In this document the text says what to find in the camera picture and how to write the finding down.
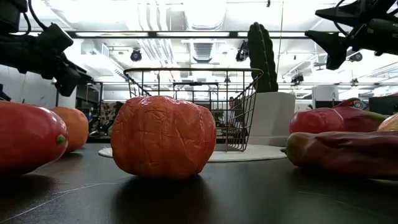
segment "artificial cactus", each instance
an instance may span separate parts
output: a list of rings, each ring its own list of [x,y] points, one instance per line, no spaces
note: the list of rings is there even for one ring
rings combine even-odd
[[[274,61],[274,51],[268,30],[262,24],[255,22],[250,26],[248,32],[248,48],[250,67],[257,68],[264,72],[258,79],[256,91],[258,93],[268,93],[278,91],[276,65]],[[257,72],[252,72],[251,76],[255,79]]]

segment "white pot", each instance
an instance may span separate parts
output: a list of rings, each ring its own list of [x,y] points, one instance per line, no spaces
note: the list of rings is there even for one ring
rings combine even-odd
[[[295,96],[292,94],[257,93],[248,144],[284,147],[294,109]]]

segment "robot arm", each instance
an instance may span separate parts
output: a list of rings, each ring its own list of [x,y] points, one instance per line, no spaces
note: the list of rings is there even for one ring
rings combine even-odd
[[[328,53],[327,69],[336,70],[343,64],[348,47],[355,52],[373,50],[377,56],[383,53],[398,55],[398,18],[394,16],[397,12],[387,13],[396,0],[357,0],[340,6],[343,1],[336,7],[317,10],[315,14],[333,21],[346,37],[313,30],[305,33]],[[347,33],[337,23],[353,29]]]
[[[19,31],[21,13],[27,19],[26,0],[0,0],[0,64],[17,68],[21,73],[38,73],[44,79],[55,78],[55,87],[63,96],[70,96],[76,85],[92,81],[86,71],[69,61],[63,51],[73,40],[56,24],[45,27],[37,37],[13,35]],[[37,17],[30,10],[35,20]]]

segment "wire basket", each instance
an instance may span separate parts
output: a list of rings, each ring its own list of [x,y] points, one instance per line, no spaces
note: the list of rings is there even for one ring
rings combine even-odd
[[[211,73],[224,82],[181,82],[180,74],[194,76]],[[208,108],[216,123],[216,151],[245,151],[250,135],[258,79],[261,70],[251,68],[129,68],[124,71],[129,81],[130,97],[171,96]]]

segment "dark table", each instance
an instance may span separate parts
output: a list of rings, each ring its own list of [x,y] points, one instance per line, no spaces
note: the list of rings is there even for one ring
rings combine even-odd
[[[0,223],[398,223],[398,184],[304,172],[287,159],[209,163],[185,181],[146,180],[103,144],[1,183]]]

